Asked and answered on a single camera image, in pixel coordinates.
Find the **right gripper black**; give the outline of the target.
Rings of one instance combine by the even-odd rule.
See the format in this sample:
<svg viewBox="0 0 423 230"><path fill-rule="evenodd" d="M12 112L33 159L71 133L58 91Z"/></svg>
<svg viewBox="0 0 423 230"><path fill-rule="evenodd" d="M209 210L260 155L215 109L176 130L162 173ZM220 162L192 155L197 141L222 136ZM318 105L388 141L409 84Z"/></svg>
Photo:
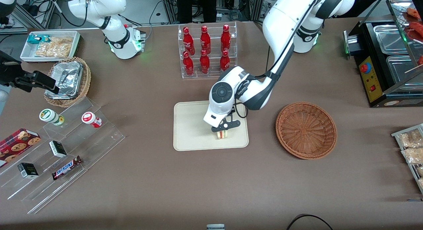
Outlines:
<svg viewBox="0 0 423 230"><path fill-rule="evenodd" d="M27 93L30 93L33 88L42 88L54 94L59 93L56 80L40 71L28 72L23 76L21 62L0 51L0 84L7 87L11 82L15 82L15 88Z"/></svg>

